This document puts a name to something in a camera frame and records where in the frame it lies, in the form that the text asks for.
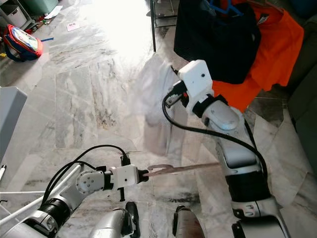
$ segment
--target blue hanger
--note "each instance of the blue hanger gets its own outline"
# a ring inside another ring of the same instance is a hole
[[[216,11],[219,11],[219,12],[221,12],[221,13],[223,13],[223,14],[228,14],[230,10],[233,10],[233,11],[234,11],[236,14],[238,14],[239,16],[243,16],[243,13],[240,12],[235,6],[232,5],[231,0],[227,0],[227,1],[228,1],[228,7],[227,7],[226,10],[223,10],[223,9],[221,9],[221,8],[219,8],[219,7],[215,6],[215,5],[213,5],[213,4],[212,4],[212,3],[213,3],[213,0],[210,0],[209,5],[210,5],[211,8],[213,8],[213,9],[215,9]]]

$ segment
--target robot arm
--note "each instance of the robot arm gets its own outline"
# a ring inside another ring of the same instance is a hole
[[[111,167],[109,171],[103,167],[99,171],[82,171],[62,191],[52,194],[37,211],[4,234],[3,238],[53,238],[87,196],[99,190],[119,190],[124,201],[123,188],[147,181],[149,177],[143,177],[145,173],[148,171],[138,170],[135,165]],[[118,238],[135,229],[126,209],[116,209],[96,225],[90,237],[106,235]]]
[[[253,145],[242,113],[230,107],[222,97],[214,97],[212,79],[206,62],[195,60],[178,71],[181,79],[166,97],[166,106],[181,100],[189,114],[215,132],[232,136]],[[232,225],[235,238],[289,238],[267,185],[265,164],[246,147],[216,137],[216,149],[231,195],[233,214],[240,219]]]

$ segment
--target white cloth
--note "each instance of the white cloth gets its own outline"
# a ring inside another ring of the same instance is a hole
[[[168,156],[169,153],[181,151],[184,132],[172,128],[161,107],[164,96],[178,80],[171,64],[164,62],[158,54],[154,54],[146,62],[130,93],[132,113],[145,116],[144,146],[159,155]],[[181,120],[178,122],[186,124],[187,114],[181,104],[176,104],[168,113],[172,118]]]

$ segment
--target red backpack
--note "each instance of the red backpack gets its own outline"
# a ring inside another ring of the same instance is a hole
[[[43,43],[39,39],[10,24],[5,28],[3,40],[6,55],[14,61],[35,60],[43,53]],[[9,47],[17,51],[20,58],[15,57]]]

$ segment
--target clothes hanger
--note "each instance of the clothes hanger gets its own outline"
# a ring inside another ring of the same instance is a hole
[[[239,16],[243,16],[243,13],[240,12],[235,6],[232,5],[231,0],[227,0],[228,1],[228,7],[226,10],[217,7],[215,5],[213,5],[213,0],[210,0],[209,5],[211,8],[215,9],[216,11],[219,11],[223,14],[228,14],[230,10],[233,10],[236,14],[238,14]]]
[[[254,5],[259,5],[259,6],[270,6],[270,7],[275,8],[275,9],[278,10],[279,12],[284,13],[281,8],[275,6],[274,4],[268,2],[267,0],[260,0],[260,1],[247,0],[247,2],[253,3]]]

